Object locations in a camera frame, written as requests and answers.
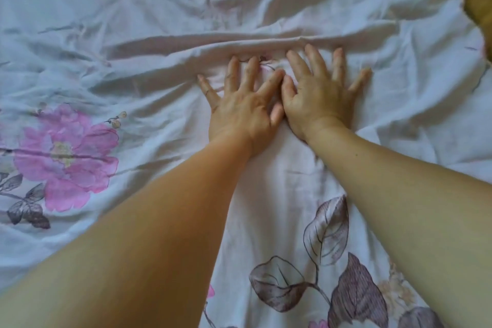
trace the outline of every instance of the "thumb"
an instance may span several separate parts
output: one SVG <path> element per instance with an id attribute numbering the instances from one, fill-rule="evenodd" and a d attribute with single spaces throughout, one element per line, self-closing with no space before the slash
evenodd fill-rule
<path id="1" fill-rule="evenodd" d="M 282 102 L 284 104 L 289 103 L 296 95 L 296 86 L 291 76 L 285 75 L 282 81 Z"/>

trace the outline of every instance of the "bed sheet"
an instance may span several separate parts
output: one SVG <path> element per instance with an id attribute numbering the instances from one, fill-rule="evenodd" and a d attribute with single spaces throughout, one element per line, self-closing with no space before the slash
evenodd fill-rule
<path id="1" fill-rule="evenodd" d="M 0 0 L 0 289 L 207 143 L 196 74 L 220 91 L 232 54 L 259 56 L 261 83 L 292 74 L 289 48 L 343 46 L 351 78 L 374 70 L 359 135 L 492 182 L 492 73 L 463 2 Z M 200 327 L 351 325 L 444 326 L 284 123 L 237 186 Z"/>

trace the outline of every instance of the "pink peony print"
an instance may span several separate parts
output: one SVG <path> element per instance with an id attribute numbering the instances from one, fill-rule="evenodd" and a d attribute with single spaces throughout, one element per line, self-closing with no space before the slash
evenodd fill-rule
<path id="1" fill-rule="evenodd" d="M 209 292 L 207 294 L 207 299 L 212 298 L 215 295 L 215 291 L 212 288 L 212 285 L 209 285 Z"/>
<path id="2" fill-rule="evenodd" d="M 39 127 L 24 128 L 24 138 L 14 151 L 14 164 L 25 179 L 46 181 L 46 209 L 80 209 L 108 188 L 118 159 L 109 157 L 118 134 L 69 104 L 38 114 Z"/>
<path id="3" fill-rule="evenodd" d="M 328 328 L 328 322 L 326 320 L 320 320 L 319 323 L 309 322 L 307 328 Z"/>

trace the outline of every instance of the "right hand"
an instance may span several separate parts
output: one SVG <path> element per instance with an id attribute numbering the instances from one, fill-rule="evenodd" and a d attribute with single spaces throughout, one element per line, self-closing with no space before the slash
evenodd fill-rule
<path id="1" fill-rule="evenodd" d="M 333 73 L 329 72 L 316 48 L 306 45 L 304 51 L 312 72 L 297 52 L 288 51 L 286 56 L 299 85 L 296 89 L 292 78 L 285 76 L 282 102 L 292 131 L 309 143 L 312 135 L 320 129 L 350 128 L 355 101 L 372 71 L 361 70 L 357 80 L 345 89 L 346 59 L 341 48 L 333 53 Z"/>

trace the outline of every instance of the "gray leaf print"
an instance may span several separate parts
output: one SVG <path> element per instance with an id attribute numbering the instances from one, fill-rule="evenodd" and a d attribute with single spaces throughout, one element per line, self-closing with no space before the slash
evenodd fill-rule
<path id="1" fill-rule="evenodd" d="M 353 320 L 361 323 L 370 320 L 381 328 L 388 328 L 388 310 L 381 291 L 366 267 L 348 253 L 347 268 L 332 293 L 328 326 L 338 328 L 343 322 Z"/>
<path id="2" fill-rule="evenodd" d="M 37 202 L 44 199 L 44 183 L 39 183 L 37 186 L 26 193 L 26 201 Z"/>
<path id="3" fill-rule="evenodd" d="M 249 281 L 258 298 L 278 312 L 297 305 L 309 286 L 292 263 L 277 256 L 256 266 Z"/>
<path id="4" fill-rule="evenodd" d="M 12 176 L 7 179 L 1 186 L 0 191 L 12 191 L 13 189 L 19 187 L 22 183 L 22 174 Z"/>
<path id="5" fill-rule="evenodd" d="M 415 307 L 402 315 L 398 328 L 444 328 L 444 325 L 428 307 Z"/>
<path id="6" fill-rule="evenodd" d="M 38 203 L 28 203 L 24 209 L 24 219 L 35 228 L 48 230 L 51 228 L 50 221 L 43 215 L 43 208 Z"/>
<path id="7" fill-rule="evenodd" d="M 304 230 L 304 248 L 316 265 L 336 263 L 348 239 L 348 210 L 345 195 L 323 203 Z"/>
<path id="8" fill-rule="evenodd" d="M 7 210 L 7 215 L 12 222 L 12 224 L 19 224 L 22 219 L 22 206 L 24 206 L 23 201 L 16 202 L 12 205 L 9 210 Z"/>

